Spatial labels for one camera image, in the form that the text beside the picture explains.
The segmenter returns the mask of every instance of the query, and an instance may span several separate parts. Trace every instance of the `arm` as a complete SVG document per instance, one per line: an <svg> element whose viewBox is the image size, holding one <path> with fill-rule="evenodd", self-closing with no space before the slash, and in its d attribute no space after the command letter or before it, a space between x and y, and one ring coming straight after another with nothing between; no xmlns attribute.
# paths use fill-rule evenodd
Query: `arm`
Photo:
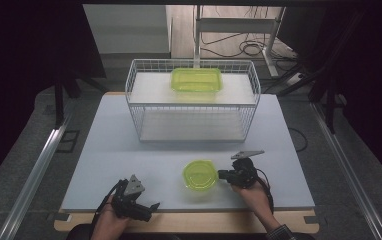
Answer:
<svg viewBox="0 0 382 240"><path fill-rule="evenodd" d="M247 206L265 227L267 238L270 240L295 239L287 226L281 225L273 216L269 208L269 201L260 183L256 182L250 188L240 188L231 185L240 194Z"/></svg>
<svg viewBox="0 0 382 240"><path fill-rule="evenodd" d="M118 218L111 206L110 196L95 224L91 240L117 240L128 225L129 218Z"/></svg>

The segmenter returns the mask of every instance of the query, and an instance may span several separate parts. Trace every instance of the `white table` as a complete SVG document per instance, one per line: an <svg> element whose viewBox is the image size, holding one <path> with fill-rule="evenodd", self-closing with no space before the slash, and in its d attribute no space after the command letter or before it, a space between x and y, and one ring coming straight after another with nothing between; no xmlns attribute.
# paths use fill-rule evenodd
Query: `white table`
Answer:
<svg viewBox="0 0 382 240"><path fill-rule="evenodd" d="M132 174L146 188L137 202L145 206L160 202L158 212L166 213L162 218L165 220L175 216L175 213L245 211L243 201L224 180L219 180L207 192L195 192L185 187L182 169L195 159L210 159L218 170L232 169L232 155L240 150L259 149L265 153L251 159L269 178L277 214L292 210L302 211L303 215L314 215L315 205L276 96L261 96L244 143L199 144L139 142L125 96L107 94L101 100L61 211L93 212L119 179L129 179ZM89 221L89 218L90 215L83 221ZM315 226L315 230L308 232L317 231L317 224L309 225Z"/></svg>

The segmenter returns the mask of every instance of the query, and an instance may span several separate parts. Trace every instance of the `gray carpet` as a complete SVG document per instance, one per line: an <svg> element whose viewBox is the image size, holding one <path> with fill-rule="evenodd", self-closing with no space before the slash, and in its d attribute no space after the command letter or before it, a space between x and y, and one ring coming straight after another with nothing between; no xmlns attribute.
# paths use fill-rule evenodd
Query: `gray carpet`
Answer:
<svg viewBox="0 0 382 240"><path fill-rule="evenodd" d="M98 81L111 91L123 91L130 61L135 57L102 56L108 78ZM261 63L257 65L259 77L266 77L266 68ZM71 142L59 145L60 151L55 153L16 239L65 239L67 236L67 233L54 230L53 214L61 205L102 97L98 90L82 81L78 83L82 95L75 100L78 104L66 130L67 138L77 136L76 145L73 149ZM270 83L263 81L262 85L267 86ZM308 89L310 86L281 97L279 101L288 127L303 133L308 141L306 147L304 137L295 130L290 130L296 150L306 147L298 152L298 156L316 204L315 212L320 223L320 231L313 236L319 240L375 239L321 132L306 97ZM0 228L54 127L54 120L53 89L50 88L37 96L36 108L28 125L0 167ZM336 110L335 126L337 138L382 217L382 166L354 133L340 110ZM249 239L250 236L233 237ZM151 239L151 236L145 235L141 239Z"/></svg>

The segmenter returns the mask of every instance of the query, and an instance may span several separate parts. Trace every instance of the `yellow plastic container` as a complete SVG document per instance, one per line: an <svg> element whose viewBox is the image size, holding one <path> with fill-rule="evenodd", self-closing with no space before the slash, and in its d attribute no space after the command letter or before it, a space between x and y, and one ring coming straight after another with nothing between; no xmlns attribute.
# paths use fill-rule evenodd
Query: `yellow plastic container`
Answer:
<svg viewBox="0 0 382 240"><path fill-rule="evenodd" d="M182 175L185 185L196 191L210 189L218 179L218 173L211 160L195 160L185 166Z"/></svg>
<svg viewBox="0 0 382 240"><path fill-rule="evenodd" d="M222 75L218 68L176 68L171 88L178 92L218 92L222 90Z"/></svg>

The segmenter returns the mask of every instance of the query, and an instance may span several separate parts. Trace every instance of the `white wire basket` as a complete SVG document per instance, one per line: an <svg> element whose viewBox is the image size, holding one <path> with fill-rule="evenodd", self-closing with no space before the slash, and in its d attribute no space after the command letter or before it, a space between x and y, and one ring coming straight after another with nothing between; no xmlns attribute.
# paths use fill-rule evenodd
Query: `white wire basket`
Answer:
<svg viewBox="0 0 382 240"><path fill-rule="evenodd" d="M188 59L132 61L125 92L140 141L243 142L260 98L251 61L200 60L200 68L218 68L218 92L175 92L175 68L192 68Z"/></svg>

